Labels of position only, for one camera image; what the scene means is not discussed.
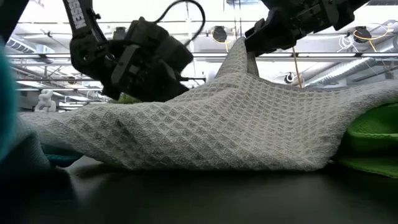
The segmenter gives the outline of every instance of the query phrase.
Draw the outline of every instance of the waffle texture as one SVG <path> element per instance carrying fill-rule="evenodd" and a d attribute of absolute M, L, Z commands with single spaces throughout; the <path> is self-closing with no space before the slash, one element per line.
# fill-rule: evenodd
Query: waffle texture
<path fill-rule="evenodd" d="M 347 127 L 398 101 L 398 82 L 304 89 L 259 78 L 244 38 L 216 78 L 166 103 L 92 105 L 21 118 L 42 144 L 131 170 L 317 170 Z"/>

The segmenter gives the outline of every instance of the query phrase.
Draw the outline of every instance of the table surface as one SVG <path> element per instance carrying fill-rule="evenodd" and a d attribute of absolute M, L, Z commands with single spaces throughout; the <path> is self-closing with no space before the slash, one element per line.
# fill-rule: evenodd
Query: table surface
<path fill-rule="evenodd" d="M 0 223 L 398 223 L 398 180 L 320 172 L 126 172 L 84 157 L 1 185 Z"/>

